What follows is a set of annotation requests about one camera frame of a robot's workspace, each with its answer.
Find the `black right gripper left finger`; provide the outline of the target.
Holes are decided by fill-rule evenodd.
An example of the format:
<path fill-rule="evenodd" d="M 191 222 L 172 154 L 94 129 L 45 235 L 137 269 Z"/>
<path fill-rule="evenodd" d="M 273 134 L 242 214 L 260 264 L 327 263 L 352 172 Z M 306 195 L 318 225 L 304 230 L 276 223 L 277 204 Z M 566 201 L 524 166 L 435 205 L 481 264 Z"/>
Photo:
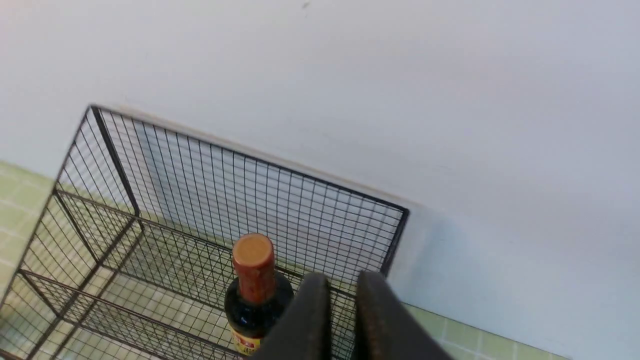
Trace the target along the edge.
<path fill-rule="evenodd" d="M 328 278 L 304 276 L 281 319 L 250 360 L 329 360 L 332 354 Z"/>

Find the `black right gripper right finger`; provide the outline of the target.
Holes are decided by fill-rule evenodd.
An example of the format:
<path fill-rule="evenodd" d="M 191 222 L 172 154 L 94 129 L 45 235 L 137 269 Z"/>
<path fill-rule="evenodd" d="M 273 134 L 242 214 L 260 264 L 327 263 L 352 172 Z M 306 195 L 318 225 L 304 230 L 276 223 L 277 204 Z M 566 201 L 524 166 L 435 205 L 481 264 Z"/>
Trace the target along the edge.
<path fill-rule="evenodd" d="M 450 360 L 378 272 L 362 271 L 356 289 L 354 360 Z"/>

